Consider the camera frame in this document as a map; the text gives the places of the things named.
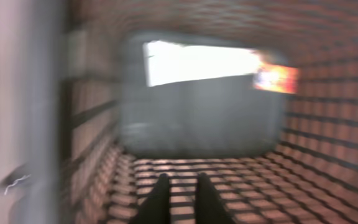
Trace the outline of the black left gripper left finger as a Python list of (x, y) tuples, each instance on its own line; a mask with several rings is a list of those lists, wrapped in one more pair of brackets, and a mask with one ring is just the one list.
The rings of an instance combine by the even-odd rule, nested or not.
[(158, 177), (129, 224), (170, 224), (170, 179), (167, 174)]

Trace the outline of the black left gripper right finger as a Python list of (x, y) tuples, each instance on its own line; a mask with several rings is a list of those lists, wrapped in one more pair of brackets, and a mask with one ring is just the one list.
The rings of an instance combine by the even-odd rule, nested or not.
[(197, 177), (194, 211), (196, 224), (236, 224), (205, 173)]

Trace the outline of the white floral tube gold cap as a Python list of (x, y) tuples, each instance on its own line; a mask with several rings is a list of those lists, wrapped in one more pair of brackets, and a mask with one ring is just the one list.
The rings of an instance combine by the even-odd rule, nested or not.
[(155, 40), (143, 45), (148, 86), (256, 73), (258, 51)]

